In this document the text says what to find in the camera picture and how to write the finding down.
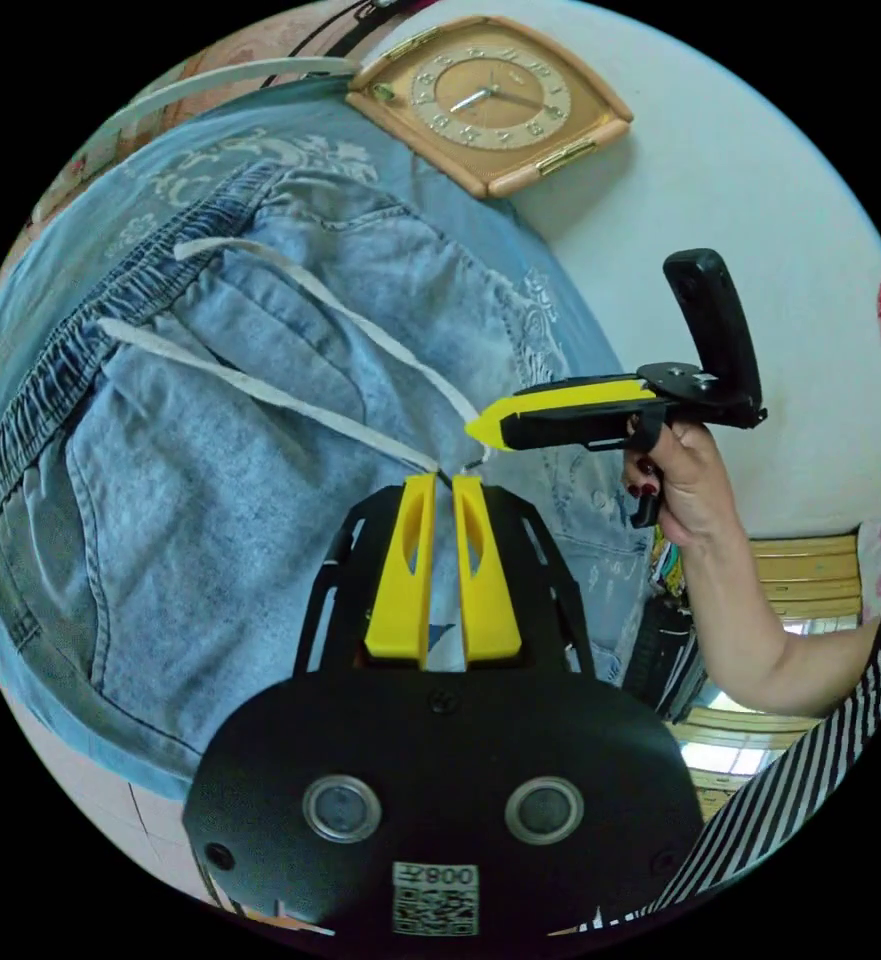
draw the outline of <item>screw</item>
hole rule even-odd
[[[427,697],[427,704],[434,713],[446,716],[460,706],[460,698],[449,690],[432,690]]]
[[[219,870],[232,870],[237,864],[233,854],[222,843],[208,843],[203,852]]]

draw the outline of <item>clock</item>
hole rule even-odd
[[[549,37],[464,17],[388,50],[347,102],[475,197],[504,197],[630,129],[633,113]]]

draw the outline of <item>white wall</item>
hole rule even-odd
[[[604,76],[636,114],[630,135],[518,194],[627,369],[696,362],[661,273],[717,249],[750,324],[769,420],[720,431],[755,537],[817,536],[881,519],[881,240],[815,147],[696,51],[577,3],[441,0],[375,54],[476,13],[522,19]]]

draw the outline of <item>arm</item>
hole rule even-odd
[[[763,592],[738,520],[681,548],[707,673],[744,707],[823,717],[853,691],[879,618],[855,630],[798,636],[783,628]]]
[[[675,424],[663,428],[649,460],[629,452],[624,481],[634,496],[656,492],[654,463],[663,470],[660,526],[680,548],[700,650],[713,682],[753,710],[828,714],[866,669],[877,621],[819,636],[787,632],[764,595],[710,432]]]

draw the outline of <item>tan clock frame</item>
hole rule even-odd
[[[412,128],[397,117],[388,104],[380,102],[371,92],[368,92],[376,79],[387,68],[392,67],[408,53],[427,43],[432,43],[446,34],[471,26],[499,26],[519,34],[532,46],[539,47],[549,53],[568,70],[578,73],[586,86],[609,105],[613,114],[612,119],[597,123],[574,142],[565,143],[559,148],[554,145],[547,145],[540,153],[533,155],[516,169],[490,180],[484,180],[467,169],[463,163],[451,155],[448,149],[444,149],[428,136]],[[626,103],[596,71],[587,66],[579,57],[561,47],[550,37],[530,27],[506,17],[494,16],[461,17],[457,20],[451,20],[449,23],[431,27],[429,30],[408,38],[388,50],[369,66],[364,67],[353,77],[347,94],[347,102],[377,126],[406,143],[412,150],[442,170],[477,198],[487,196],[505,197],[530,186],[573,160],[588,153],[593,153],[600,147],[622,137],[630,129],[630,124],[633,122],[633,112]]]

